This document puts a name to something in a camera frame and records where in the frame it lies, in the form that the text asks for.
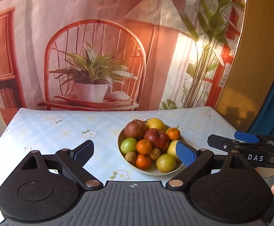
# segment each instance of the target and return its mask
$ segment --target green apple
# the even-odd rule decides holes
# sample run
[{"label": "green apple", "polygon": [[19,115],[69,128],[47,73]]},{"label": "green apple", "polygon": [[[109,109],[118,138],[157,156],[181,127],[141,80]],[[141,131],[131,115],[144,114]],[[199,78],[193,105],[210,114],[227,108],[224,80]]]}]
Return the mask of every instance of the green apple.
[{"label": "green apple", "polygon": [[120,150],[125,155],[130,151],[137,152],[136,146],[137,140],[135,138],[127,138],[121,143]]}]

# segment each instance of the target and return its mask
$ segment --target orange chair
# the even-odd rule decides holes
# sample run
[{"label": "orange chair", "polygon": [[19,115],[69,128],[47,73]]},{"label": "orange chair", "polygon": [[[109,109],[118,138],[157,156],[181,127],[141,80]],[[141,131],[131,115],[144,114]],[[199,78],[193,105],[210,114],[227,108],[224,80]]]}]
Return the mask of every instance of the orange chair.
[{"label": "orange chair", "polygon": [[[128,72],[137,80],[124,79],[121,83],[114,82],[110,91],[123,91],[131,100],[102,103],[81,101],[73,94],[73,84],[61,85],[61,78],[54,70],[70,67],[66,62],[66,53],[84,51],[86,42],[102,55],[121,56],[125,60]],[[140,40],[124,26],[102,19],[87,19],[69,24],[60,29],[49,40],[45,50],[44,88],[45,101],[38,106],[80,111],[128,111],[138,107],[137,95],[141,91],[142,79],[145,75],[145,50]]]}]

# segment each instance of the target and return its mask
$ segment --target yellow pear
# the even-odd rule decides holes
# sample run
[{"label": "yellow pear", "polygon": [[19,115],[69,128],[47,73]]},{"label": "yellow pear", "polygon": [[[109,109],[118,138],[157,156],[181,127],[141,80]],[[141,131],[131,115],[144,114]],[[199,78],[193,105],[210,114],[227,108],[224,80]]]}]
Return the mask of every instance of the yellow pear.
[{"label": "yellow pear", "polygon": [[170,142],[169,146],[168,146],[168,150],[167,150],[167,153],[169,155],[172,155],[173,157],[175,157],[176,161],[179,160],[177,154],[176,154],[176,144],[179,140],[174,140],[172,142]]},{"label": "yellow pear", "polygon": [[160,129],[164,132],[165,132],[165,129],[166,129],[165,124],[158,118],[149,119],[146,126],[147,126],[148,129],[157,128],[157,129]]}]

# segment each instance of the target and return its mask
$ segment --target table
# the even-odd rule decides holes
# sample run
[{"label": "table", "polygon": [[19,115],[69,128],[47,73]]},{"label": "table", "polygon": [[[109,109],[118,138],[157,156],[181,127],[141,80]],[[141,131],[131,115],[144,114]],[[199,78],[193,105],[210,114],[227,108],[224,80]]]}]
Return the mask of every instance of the table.
[{"label": "table", "polygon": [[236,131],[211,107],[191,109],[88,112],[37,111],[20,109],[0,137],[0,186],[31,150],[54,154],[62,148],[73,149],[87,139],[94,142],[94,155],[84,168],[103,184],[107,180],[165,183],[176,173],[150,176],[133,169],[120,157],[117,139],[120,131],[133,119],[160,118],[196,149],[209,148],[215,154],[226,152],[211,148],[207,137],[216,134],[234,139]]}]

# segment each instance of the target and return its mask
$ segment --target apple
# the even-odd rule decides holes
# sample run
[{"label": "apple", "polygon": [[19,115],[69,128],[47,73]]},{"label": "apple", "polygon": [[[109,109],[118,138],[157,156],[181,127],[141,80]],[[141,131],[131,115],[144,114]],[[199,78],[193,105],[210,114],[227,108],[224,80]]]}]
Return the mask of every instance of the apple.
[{"label": "apple", "polygon": [[135,138],[137,140],[143,139],[146,131],[146,125],[141,120],[132,120],[124,128],[124,137]]},{"label": "apple", "polygon": [[166,151],[168,148],[168,135],[160,129],[151,128],[147,130],[144,134],[144,139],[147,139],[155,148],[158,148],[162,151]]}]

